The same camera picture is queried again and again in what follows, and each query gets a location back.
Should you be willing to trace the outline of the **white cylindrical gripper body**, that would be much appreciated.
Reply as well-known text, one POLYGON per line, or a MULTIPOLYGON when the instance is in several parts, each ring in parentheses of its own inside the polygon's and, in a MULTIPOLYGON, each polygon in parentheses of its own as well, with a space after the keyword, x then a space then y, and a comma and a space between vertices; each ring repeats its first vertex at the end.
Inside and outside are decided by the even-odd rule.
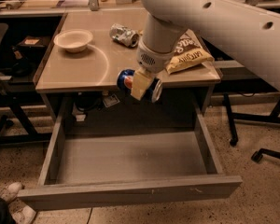
POLYGON ((136 60, 139 65, 151 73, 159 73, 171 61, 175 42, 166 40, 145 40, 138 43, 136 60))

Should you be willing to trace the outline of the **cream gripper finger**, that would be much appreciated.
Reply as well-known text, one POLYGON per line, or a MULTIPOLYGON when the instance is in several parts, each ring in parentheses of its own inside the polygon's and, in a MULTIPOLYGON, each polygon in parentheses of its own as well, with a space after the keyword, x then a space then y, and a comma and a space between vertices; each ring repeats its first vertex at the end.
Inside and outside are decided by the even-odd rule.
POLYGON ((149 99, 155 101, 154 89, 151 87, 156 75, 149 72, 145 68, 139 68, 134 71, 131 96, 136 100, 141 100, 146 93, 149 94, 149 99))

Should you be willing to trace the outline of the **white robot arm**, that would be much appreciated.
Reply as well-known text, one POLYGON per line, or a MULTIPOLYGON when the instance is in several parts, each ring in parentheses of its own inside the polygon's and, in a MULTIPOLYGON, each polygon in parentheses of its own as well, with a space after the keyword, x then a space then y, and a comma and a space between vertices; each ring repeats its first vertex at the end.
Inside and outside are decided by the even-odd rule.
POLYGON ((280 14, 231 0, 141 0, 147 21, 136 60, 158 74, 188 29, 280 91, 280 14))

